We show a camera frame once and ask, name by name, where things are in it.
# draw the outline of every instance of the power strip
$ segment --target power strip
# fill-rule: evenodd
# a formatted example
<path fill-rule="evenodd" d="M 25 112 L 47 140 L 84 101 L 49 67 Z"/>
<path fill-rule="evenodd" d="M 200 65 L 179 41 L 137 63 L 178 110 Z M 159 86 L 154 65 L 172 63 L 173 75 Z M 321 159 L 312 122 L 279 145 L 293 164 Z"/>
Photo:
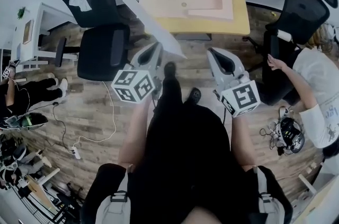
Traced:
<path fill-rule="evenodd" d="M 76 159 L 81 159 L 78 149 L 75 146 L 72 147 L 72 153 L 74 154 Z"/>

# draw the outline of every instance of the person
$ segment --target person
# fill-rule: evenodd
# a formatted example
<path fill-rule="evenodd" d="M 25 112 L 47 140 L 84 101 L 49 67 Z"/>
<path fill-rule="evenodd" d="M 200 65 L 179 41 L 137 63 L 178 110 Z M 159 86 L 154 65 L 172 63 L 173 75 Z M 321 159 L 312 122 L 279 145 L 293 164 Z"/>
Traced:
<path fill-rule="evenodd" d="M 4 187 L 6 182 L 16 184 L 20 177 L 24 177 L 29 174 L 38 172 L 44 165 L 52 167 L 50 161 L 45 157 L 41 156 L 42 151 L 37 151 L 28 154 L 18 161 L 18 168 L 15 171 L 4 170 L 0 168 L 0 183 Z M 35 157 L 39 157 L 40 160 L 34 164 L 30 164 Z"/>
<path fill-rule="evenodd" d="M 37 103 L 54 101 L 66 96 L 68 83 L 65 78 L 62 79 L 59 88 L 48 90 L 59 85 L 59 80 L 52 73 L 48 79 L 29 82 L 22 86 L 15 84 L 14 77 L 15 69 L 11 68 L 9 78 L 0 83 L 0 119 L 23 115 Z"/>
<path fill-rule="evenodd" d="M 262 102 L 274 105 L 295 88 L 305 111 L 300 113 L 305 133 L 325 158 L 339 153 L 339 70 L 323 53 L 308 48 L 291 49 L 283 57 L 268 55 L 264 84 L 257 83 Z"/>
<path fill-rule="evenodd" d="M 249 223 L 258 214 L 256 153 L 245 116 L 233 119 L 231 146 L 220 118 L 197 105 L 194 88 L 182 102 L 175 64 L 164 68 L 163 94 L 147 129 L 151 98 L 137 105 L 119 151 L 118 164 L 102 165 L 81 209 L 81 222 L 94 224 L 103 200 L 128 176 L 130 223 Z M 268 191 L 292 207 L 273 173 L 264 167 Z"/>

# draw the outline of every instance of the black office chair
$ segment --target black office chair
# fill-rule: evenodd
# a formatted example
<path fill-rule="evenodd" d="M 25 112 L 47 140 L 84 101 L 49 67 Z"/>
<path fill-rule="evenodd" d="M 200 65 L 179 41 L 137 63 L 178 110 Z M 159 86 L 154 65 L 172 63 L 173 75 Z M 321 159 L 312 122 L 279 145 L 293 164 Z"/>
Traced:
<path fill-rule="evenodd" d="M 127 62 L 130 28 L 122 23 L 115 0 L 87 0 L 92 10 L 82 12 L 78 6 L 70 6 L 79 26 L 90 28 L 84 32 L 81 46 L 65 47 L 61 39 L 55 64 L 61 67 L 64 53 L 79 52 L 78 76 L 88 80 L 112 81 Z"/>
<path fill-rule="evenodd" d="M 338 7 L 338 0 L 324 0 L 331 7 Z M 278 30 L 290 33 L 294 44 L 306 44 L 317 29 L 329 18 L 329 9 L 322 0 L 285 0 L 283 10 L 279 19 L 267 24 L 267 31 L 264 33 L 263 45 L 257 44 L 252 38 L 244 37 L 244 41 L 250 41 L 256 53 L 264 57 L 264 61 L 248 71 L 252 72 L 263 67 L 267 60 L 267 54 L 279 57 L 279 54 L 287 47 L 287 42 L 278 38 Z M 265 71 L 263 71 L 263 81 L 265 82 Z M 284 98 L 289 104 L 296 104 L 300 98 L 293 89 Z"/>

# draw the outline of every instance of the black shoe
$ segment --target black shoe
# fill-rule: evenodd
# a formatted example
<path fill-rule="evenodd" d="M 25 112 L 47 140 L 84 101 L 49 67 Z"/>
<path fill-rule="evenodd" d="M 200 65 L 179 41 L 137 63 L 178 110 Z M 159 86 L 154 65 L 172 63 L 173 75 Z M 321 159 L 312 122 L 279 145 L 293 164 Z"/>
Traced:
<path fill-rule="evenodd" d="M 201 99 L 201 91 L 196 87 L 192 88 L 190 95 L 187 99 L 187 102 L 190 102 L 192 104 L 198 104 L 200 99 Z"/>
<path fill-rule="evenodd" d="M 175 77 L 175 72 L 176 72 L 176 66 L 174 62 L 168 62 L 165 65 L 164 68 L 164 74 L 165 74 L 165 78 L 173 78 Z"/>

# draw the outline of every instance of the white paper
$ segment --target white paper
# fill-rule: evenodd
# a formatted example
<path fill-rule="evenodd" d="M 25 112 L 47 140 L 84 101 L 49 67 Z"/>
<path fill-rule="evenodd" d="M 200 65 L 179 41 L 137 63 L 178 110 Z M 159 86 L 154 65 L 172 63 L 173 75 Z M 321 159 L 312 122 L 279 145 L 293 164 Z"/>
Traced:
<path fill-rule="evenodd" d="M 122 0 L 144 24 L 145 28 L 159 41 L 164 50 L 175 55 L 187 58 L 181 50 L 179 42 L 153 17 L 136 0 Z"/>

